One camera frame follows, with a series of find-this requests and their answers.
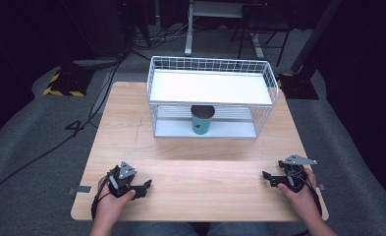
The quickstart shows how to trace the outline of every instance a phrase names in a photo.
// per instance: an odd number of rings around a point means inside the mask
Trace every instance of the hand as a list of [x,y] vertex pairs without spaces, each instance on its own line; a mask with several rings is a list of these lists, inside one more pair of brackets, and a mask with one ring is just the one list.
[[[98,188],[107,176],[101,178],[98,182]],[[100,193],[99,199],[105,196],[97,206],[94,223],[91,228],[90,235],[110,235],[113,225],[119,219],[122,214],[122,210],[126,203],[128,203],[134,196],[135,190],[130,190],[124,196],[116,199],[112,194],[109,194],[109,186],[106,183],[103,190]]]
[[[312,184],[312,188],[315,190],[317,186],[317,180],[314,173],[312,173],[312,171],[307,168],[305,169],[305,173],[309,182]],[[304,222],[307,219],[313,219],[314,217],[321,218],[321,215],[317,209],[317,205],[315,204],[314,198],[312,197],[312,194],[309,191],[307,185],[304,185],[298,193],[294,193],[284,184],[278,184],[278,189],[280,189],[282,193],[284,193],[284,195],[288,198],[294,211]]]

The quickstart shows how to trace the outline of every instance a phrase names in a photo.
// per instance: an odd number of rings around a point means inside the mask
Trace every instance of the wire basket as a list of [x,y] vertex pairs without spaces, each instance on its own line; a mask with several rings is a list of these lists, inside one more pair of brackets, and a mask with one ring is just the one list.
[[[278,98],[266,61],[152,57],[147,97],[155,137],[255,139]],[[205,135],[192,129],[192,105],[213,105]]]

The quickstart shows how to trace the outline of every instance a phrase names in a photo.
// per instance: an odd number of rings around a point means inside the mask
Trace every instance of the person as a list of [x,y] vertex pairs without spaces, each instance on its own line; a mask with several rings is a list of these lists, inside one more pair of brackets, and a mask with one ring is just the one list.
[[[305,169],[305,173],[311,185],[316,186],[316,178],[312,171]],[[322,219],[308,186],[304,186],[298,193],[294,193],[284,184],[278,184],[278,189],[290,201],[292,208],[303,220],[310,235],[337,235]],[[109,189],[106,185],[100,193],[100,197],[108,193]],[[103,198],[97,206],[96,217],[91,227],[90,236],[111,235],[113,225],[119,219],[125,204],[134,195],[135,191],[131,190],[119,199],[110,194]],[[146,232],[148,235],[197,235],[190,224],[183,222],[131,222],[128,223],[126,228],[128,231],[123,232],[123,235],[145,235]],[[270,231],[267,223],[263,222],[217,222],[210,224],[207,235],[270,235]]]

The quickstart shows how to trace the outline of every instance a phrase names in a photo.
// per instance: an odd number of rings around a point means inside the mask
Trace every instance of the gray carpet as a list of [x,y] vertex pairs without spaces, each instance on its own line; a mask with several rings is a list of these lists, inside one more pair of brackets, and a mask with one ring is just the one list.
[[[202,30],[194,35],[193,57],[234,59],[239,39],[230,43],[227,29]],[[280,67],[290,68],[310,31],[294,30]],[[185,38],[140,51],[144,56],[184,56]],[[275,64],[278,51],[264,50]],[[243,59],[255,59],[244,51]],[[114,81],[145,82],[149,62],[134,53],[122,63]],[[0,180],[18,167],[56,147],[73,131],[67,125],[85,122],[91,107],[98,107],[110,69],[96,71],[86,97],[42,95],[57,68],[33,86],[35,100],[19,111],[0,131]],[[386,192],[362,161],[353,141],[325,99],[325,84],[319,73],[311,79],[319,100],[287,100],[318,182],[325,186],[323,197],[328,223],[341,235],[386,235]],[[98,124],[101,110],[93,123]],[[83,175],[96,129],[86,125],[75,138],[31,164],[0,187],[0,235],[87,235],[91,222],[75,221],[70,212],[74,198],[67,195]],[[304,230],[300,223],[272,222],[274,235],[292,235]],[[119,235],[122,224],[114,228]]]

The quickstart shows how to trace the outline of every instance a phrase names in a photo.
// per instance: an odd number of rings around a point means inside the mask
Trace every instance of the yellow and black hazard tape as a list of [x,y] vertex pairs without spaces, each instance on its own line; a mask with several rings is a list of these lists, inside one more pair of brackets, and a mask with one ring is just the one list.
[[57,71],[49,82],[44,95],[70,95],[70,96],[86,96],[86,88],[66,88],[61,81],[61,70]]

